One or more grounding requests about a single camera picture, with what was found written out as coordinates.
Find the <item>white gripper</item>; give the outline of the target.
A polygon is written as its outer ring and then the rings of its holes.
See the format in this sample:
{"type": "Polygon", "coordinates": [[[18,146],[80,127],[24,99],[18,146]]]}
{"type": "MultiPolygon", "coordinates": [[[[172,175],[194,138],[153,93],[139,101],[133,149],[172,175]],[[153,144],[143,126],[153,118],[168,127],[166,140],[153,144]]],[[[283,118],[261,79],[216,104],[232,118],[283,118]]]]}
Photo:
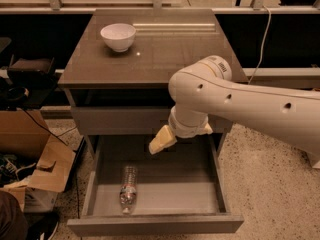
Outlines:
{"type": "Polygon", "coordinates": [[[212,134],[208,123],[208,115],[192,111],[181,105],[172,107],[168,119],[169,125],[164,125],[149,144],[149,152],[154,155],[163,149],[173,146],[179,138],[193,138],[197,135],[212,134]]]}

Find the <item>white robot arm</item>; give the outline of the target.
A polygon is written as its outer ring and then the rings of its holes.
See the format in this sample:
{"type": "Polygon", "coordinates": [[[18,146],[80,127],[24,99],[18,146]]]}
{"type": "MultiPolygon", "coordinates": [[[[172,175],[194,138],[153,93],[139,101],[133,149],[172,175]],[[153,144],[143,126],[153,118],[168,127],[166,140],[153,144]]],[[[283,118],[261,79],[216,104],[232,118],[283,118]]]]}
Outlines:
{"type": "Polygon", "coordinates": [[[175,105],[149,151],[155,154],[179,138],[210,134],[208,117],[215,115],[319,155],[319,92],[244,85],[231,78],[229,64],[219,56],[174,73],[168,90],[175,105]]]}

